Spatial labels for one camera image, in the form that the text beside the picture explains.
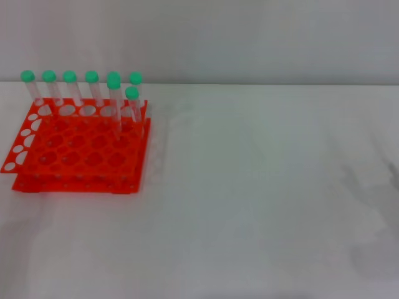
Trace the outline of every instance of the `test tube rack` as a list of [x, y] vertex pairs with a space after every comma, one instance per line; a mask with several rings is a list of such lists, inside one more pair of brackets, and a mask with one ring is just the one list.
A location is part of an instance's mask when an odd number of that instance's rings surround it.
[[124, 100], [122, 132], [112, 130], [112, 105], [97, 107], [92, 98], [75, 106], [64, 98], [57, 107], [52, 98], [32, 104], [1, 168], [16, 173], [12, 187], [21, 192], [139, 191], [151, 118], [148, 101], [141, 107], [142, 120], [135, 123]]

